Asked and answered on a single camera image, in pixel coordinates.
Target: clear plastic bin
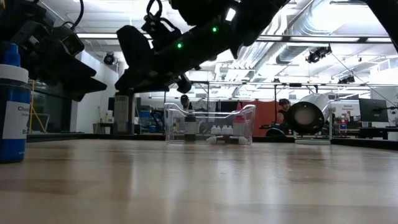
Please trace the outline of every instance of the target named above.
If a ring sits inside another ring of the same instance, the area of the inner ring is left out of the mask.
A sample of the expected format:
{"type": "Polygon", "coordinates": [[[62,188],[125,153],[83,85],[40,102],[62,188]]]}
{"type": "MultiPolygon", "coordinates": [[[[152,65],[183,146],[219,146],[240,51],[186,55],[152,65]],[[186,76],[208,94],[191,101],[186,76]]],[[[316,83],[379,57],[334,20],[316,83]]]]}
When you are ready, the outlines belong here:
{"type": "Polygon", "coordinates": [[[184,111],[164,105],[168,144],[252,144],[256,106],[232,113],[184,111]]]}

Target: blue bottle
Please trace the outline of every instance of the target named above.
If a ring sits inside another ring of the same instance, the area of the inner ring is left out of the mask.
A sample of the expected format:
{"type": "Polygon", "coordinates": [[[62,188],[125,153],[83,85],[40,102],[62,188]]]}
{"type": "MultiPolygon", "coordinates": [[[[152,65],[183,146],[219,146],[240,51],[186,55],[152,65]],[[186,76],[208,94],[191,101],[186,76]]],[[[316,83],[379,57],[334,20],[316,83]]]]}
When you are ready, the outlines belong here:
{"type": "Polygon", "coordinates": [[[0,64],[0,163],[24,160],[30,111],[29,73],[20,68],[18,46],[11,44],[0,64]]]}

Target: orange wall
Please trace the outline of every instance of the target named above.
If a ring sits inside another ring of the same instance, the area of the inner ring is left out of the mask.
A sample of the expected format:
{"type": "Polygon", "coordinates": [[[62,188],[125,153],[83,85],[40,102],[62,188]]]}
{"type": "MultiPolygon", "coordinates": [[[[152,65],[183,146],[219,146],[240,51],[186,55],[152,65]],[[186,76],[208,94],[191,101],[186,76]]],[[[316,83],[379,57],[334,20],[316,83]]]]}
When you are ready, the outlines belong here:
{"type": "Polygon", "coordinates": [[[267,130],[259,129],[261,125],[270,125],[275,121],[275,101],[249,101],[242,102],[243,106],[255,105],[256,106],[256,119],[254,121],[254,137],[264,137],[267,130]]]}

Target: wooden tabletop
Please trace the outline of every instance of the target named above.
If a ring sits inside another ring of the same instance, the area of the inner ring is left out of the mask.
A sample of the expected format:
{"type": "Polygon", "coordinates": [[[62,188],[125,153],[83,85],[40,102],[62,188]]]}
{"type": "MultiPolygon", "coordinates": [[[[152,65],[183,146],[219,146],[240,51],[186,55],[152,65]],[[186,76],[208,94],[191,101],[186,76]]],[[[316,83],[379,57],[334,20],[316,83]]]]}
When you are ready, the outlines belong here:
{"type": "Polygon", "coordinates": [[[27,145],[1,223],[397,223],[398,154],[345,146],[27,145]]]}

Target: ceiling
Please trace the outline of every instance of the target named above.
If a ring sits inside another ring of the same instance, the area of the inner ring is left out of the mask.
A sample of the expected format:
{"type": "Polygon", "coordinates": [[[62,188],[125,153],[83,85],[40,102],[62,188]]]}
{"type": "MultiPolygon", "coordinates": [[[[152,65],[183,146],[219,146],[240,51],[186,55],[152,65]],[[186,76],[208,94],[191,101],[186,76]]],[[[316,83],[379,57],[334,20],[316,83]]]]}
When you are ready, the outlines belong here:
{"type": "MultiPolygon", "coordinates": [[[[84,0],[85,13],[76,31],[79,33],[115,33],[126,24],[143,25],[147,0],[84,0]]],[[[41,0],[41,4],[62,21],[75,21],[79,15],[78,0],[41,0]]],[[[178,11],[163,1],[163,16],[183,32],[190,27],[178,11]]],[[[295,0],[285,6],[272,23],[264,30],[267,35],[343,35],[387,36],[376,17],[367,6],[334,5],[330,0],[295,0]]],[[[103,57],[106,52],[115,52],[123,61],[117,40],[85,40],[86,50],[103,57]]],[[[347,68],[366,79],[369,69],[387,58],[397,55],[391,44],[331,44],[333,55],[315,64],[305,61],[309,50],[325,44],[284,44],[256,42],[243,48],[234,60],[229,51],[220,54],[216,61],[201,65],[210,72],[209,81],[271,82],[332,82],[347,74],[347,68]],[[289,62],[279,64],[275,60],[288,54],[289,62]]],[[[189,72],[191,80],[202,80],[203,73],[189,72]]]]}

